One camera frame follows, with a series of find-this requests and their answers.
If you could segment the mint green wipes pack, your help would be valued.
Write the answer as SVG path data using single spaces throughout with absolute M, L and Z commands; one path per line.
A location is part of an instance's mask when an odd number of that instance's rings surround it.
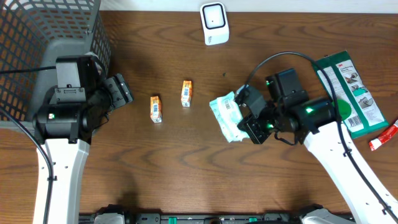
M 243 116 L 238 104 L 234 101 L 235 96 L 245 87 L 241 86 L 236 92 L 231 91 L 225 96 L 217 97 L 209 103 L 209 106 L 219 123 L 221 132 L 228 142 L 242 141 L 249 138 L 247 132 L 238 128 Z

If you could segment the orange small carton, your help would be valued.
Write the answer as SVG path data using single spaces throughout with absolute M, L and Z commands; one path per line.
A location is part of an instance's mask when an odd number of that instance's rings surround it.
M 158 96 L 150 98 L 150 118 L 154 123 L 162 122 L 162 103 Z
M 192 81 L 191 80 L 184 80 L 182 86 L 182 93 L 181 93 L 181 103 L 183 107 L 190 107 L 192 101 Z

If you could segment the green lid spice jar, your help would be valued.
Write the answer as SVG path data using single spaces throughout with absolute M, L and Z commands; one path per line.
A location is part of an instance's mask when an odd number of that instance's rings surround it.
M 351 116 L 352 109 L 350 104 L 342 99 L 337 99 L 338 111 L 340 114 L 340 120 L 344 121 Z

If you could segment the green 3M glove package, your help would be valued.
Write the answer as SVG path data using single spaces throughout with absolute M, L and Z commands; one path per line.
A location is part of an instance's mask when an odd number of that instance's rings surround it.
M 313 69 L 328 94 L 331 95 L 331 90 L 324 73 L 332 82 L 336 98 L 347 102 L 351 108 L 349 116 L 342 120 L 353 139 L 389 125 L 347 51 L 317 60 L 317 64 Z

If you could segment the red snack stick packet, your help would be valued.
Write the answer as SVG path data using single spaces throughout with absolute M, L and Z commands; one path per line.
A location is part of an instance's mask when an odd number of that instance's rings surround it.
M 382 132 L 376 139 L 369 142 L 369 147 L 372 151 L 375 151 L 380 146 L 391 140 L 397 134 L 397 121 L 395 121 L 390 127 Z

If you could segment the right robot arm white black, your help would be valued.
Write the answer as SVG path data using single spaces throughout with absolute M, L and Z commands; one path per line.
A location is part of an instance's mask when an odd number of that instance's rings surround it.
M 383 186 L 354 145 L 347 128 L 337 121 L 328 98 L 309 99 L 291 68 L 266 77 L 271 100 L 253 86 L 243 85 L 235 102 L 249 113 L 238 124 L 255 144 L 270 136 L 292 133 L 327 171 L 349 206 L 354 223 L 397 223 L 397 200 Z

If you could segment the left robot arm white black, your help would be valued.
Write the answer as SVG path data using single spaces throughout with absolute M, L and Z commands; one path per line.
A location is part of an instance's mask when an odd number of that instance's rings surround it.
M 58 57 L 57 84 L 32 123 L 39 143 L 34 223 L 77 223 L 81 180 L 93 132 L 109 114 L 134 99 L 118 73 L 107 77 L 95 54 Z

